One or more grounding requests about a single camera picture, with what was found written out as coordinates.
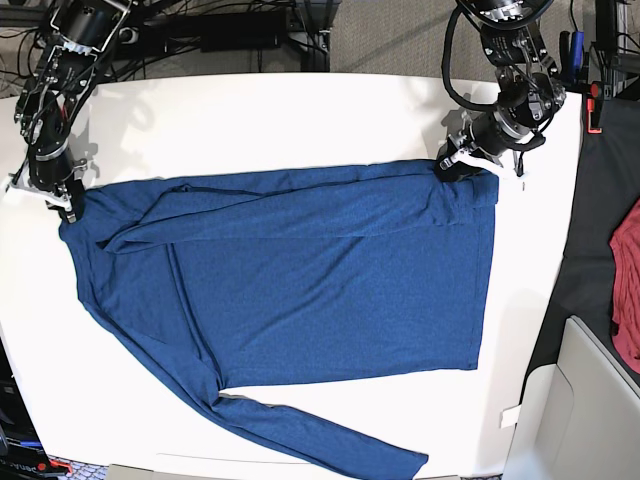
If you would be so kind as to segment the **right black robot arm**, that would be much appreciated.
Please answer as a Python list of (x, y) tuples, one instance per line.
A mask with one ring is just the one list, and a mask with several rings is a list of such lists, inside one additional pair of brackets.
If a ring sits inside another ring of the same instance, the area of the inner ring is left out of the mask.
[(84, 210), (85, 160), (73, 158), (72, 126), (113, 62), (119, 33), (134, 1), (60, 1), (35, 74), (18, 98), (14, 122), (26, 143), (25, 159), (8, 186), (42, 198), (66, 223)]

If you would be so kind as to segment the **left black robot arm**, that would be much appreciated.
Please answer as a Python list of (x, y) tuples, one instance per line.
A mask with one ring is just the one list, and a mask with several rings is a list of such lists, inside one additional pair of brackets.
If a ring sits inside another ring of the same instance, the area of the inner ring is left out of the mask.
[[(462, 126), (450, 134), (434, 167), (448, 183), (475, 176), (510, 151), (524, 174), (524, 154), (541, 147), (545, 129), (563, 107), (566, 90), (548, 53), (539, 20), (550, 1), (458, 1), (445, 30), (441, 75), (445, 91), (463, 109)], [(499, 85), (492, 103), (473, 102), (453, 86), (452, 49), (458, 20), (477, 31)]]

